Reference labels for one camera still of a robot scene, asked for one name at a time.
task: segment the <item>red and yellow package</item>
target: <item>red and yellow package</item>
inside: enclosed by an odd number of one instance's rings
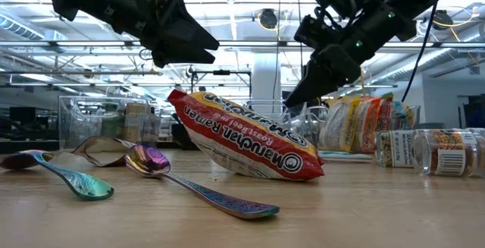
[[[360,97],[343,97],[332,102],[325,127],[319,134],[321,150],[350,152],[355,137]]]
[[[393,112],[393,99],[382,99],[380,101],[379,115],[377,116],[377,124],[375,132],[390,129],[390,116]]]
[[[367,98],[358,106],[357,127],[352,144],[353,152],[374,153],[374,130],[377,124],[380,101],[380,98]]]
[[[297,133],[212,93],[174,90],[192,141],[222,167],[251,177],[307,181],[324,175],[316,148]]]

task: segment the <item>column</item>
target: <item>column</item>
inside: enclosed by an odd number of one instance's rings
[[[280,61],[277,63],[276,54],[254,54],[254,62],[251,85],[252,109],[267,117],[279,117],[283,107],[280,101]]]

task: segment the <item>spoon handle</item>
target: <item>spoon handle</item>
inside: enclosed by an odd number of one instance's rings
[[[96,184],[100,182],[98,178],[94,178],[84,173],[71,171],[65,168],[59,168],[56,165],[46,162],[41,157],[33,155],[35,160],[44,168],[47,168],[52,173],[59,176],[70,188],[70,190],[82,200],[101,200],[112,196],[112,191],[96,196]]]
[[[210,190],[207,187],[195,184],[174,174],[163,174],[162,177],[173,180],[186,189],[192,191],[195,195],[197,195],[197,197],[206,201],[208,204],[214,206],[222,212],[226,212],[227,214],[236,216],[238,218],[262,218],[276,214],[280,211],[280,207],[278,206],[265,205],[257,202],[250,202],[244,199],[237,199],[235,197]]]

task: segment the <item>spice jar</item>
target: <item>spice jar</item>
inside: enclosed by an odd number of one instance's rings
[[[424,175],[480,176],[478,141],[470,131],[416,130],[412,137],[415,169]]]
[[[477,139],[478,163],[474,176],[485,177],[485,128],[468,128]]]
[[[381,131],[376,135],[376,163],[384,168],[412,168],[413,130]]]

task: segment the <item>rainbow spoon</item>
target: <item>rainbow spoon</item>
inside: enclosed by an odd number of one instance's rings
[[[102,200],[113,196],[114,188],[110,184],[88,174],[49,164],[47,161],[53,157],[50,152],[25,150],[0,157],[0,168],[17,170],[41,165],[64,180],[71,191],[82,200]]]
[[[158,149],[136,145],[128,150],[127,167],[138,175],[153,178],[168,178],[192,191],[197,197],[211,206],[238,218],[253,219],[274,215],[280,211],[278,206],[249,202],[210,190],[194,184],[174,174],[169,174],[170,162]]]

